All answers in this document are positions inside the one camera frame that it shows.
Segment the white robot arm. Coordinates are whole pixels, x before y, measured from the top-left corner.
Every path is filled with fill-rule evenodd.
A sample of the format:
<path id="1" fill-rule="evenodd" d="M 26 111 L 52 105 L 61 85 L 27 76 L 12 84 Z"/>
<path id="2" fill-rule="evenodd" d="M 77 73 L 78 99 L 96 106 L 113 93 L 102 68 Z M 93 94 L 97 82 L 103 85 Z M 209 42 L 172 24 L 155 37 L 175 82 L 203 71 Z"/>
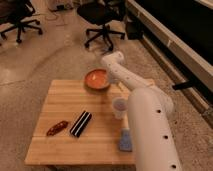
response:
<path id="1" fill-rule="evenodd" d="M 173 112 L 170 96 L 148 79 L 126 69 L 120 51 L 101 63 L 112 80 L 130 90 L 127 116 L 137 171 L 183 171 L 167 116 Z"/>

